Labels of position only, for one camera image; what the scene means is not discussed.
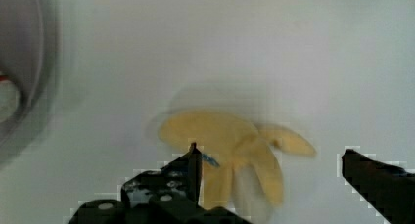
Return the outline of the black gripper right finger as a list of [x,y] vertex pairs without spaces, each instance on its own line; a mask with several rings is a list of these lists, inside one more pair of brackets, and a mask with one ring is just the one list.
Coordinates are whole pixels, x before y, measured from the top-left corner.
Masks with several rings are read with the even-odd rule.
[[414,224],[414,174],[347,149],[342,175],[391,224]]

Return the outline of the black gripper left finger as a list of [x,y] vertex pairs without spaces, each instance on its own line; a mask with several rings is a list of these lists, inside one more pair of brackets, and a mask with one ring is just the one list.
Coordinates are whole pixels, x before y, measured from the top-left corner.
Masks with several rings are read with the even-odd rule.
[[228,209],[198,205],[202,153],[188,152],[158,170],[126,181],[120,198],[86,202],[68,224],[252,224]]

